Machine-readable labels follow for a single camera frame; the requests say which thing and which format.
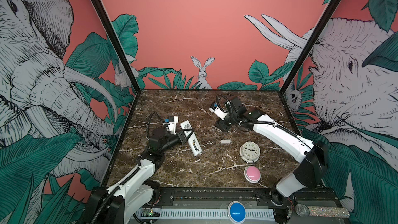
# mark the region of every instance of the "elephant eye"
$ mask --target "elephant eye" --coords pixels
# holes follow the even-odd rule
[[[18,11],[18,7],[16,6],[16,4],[12,0],[7,0],[7,2],[11,10],[14,12],[14,14],[16,14],[16,12]]]
[[[352,61],[350,61],[349,63],[348,63],[348,69],[350,70],[350,72],[352,73],[352,67],[353,67],[353,62]]]

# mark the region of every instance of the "pink dome button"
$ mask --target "pink dome button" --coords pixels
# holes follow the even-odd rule
[[[248,182],[257,183],[261,178],[260,170],[255,166],[248,166],[245,169],[245,177]]]

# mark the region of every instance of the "white remote control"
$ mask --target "white remote control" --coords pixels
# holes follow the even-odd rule
[[[180,124],[181,129],[191,129],[191,124],[189,121],[184,121]],[[184,132],[185,137],[188,137],[192,131]],[[195,133],[192,133],[191,137],[188,139],[188,144],[191,147],[192,153],[194,156],[199,155],[202,153],[202,148],[199,145],[198,139],[195,136]]]

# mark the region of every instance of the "round white clock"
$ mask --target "round white clock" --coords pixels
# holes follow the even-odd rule
[[[254,163],[260,158],[260,147],[254,142],[246,142],[239,149],[240,157],[248,163]]]

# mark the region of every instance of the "marble table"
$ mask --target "marble table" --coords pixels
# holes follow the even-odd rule
[[[150,178],[159,182],[162,187],[272,187],[279,178],[298,165],[286,151],[255,132],[248,132],[242,127],[232,127],[229,132],[216,129],[214,123],[217,117],[209,111],[209,105],[215,101],[218,93],[220,92],[143,91],[107,185],[119,181],[135,166],[134,158],[147,144],[145,125],[149,114],[153,111],[162,118],[178,116],[179,122],[189,119],[203,149],[203,153],[196,157],[193,156],[187,143],[167,151],[163,165]],[[230,93],[238,95],[248,109],[256,106],[292,130],[276,92]],[[152,118],[152,122],[151,130],[161,127],[156,117]],[[231,143],[221,144],[221,139],[230,139]],[[246,181],[244,169],[249,164],[239,156],[240,146],[247,141],[257,143],[261,149],[261,157],[256,162],[261,172],[261,180],[254,184]]]

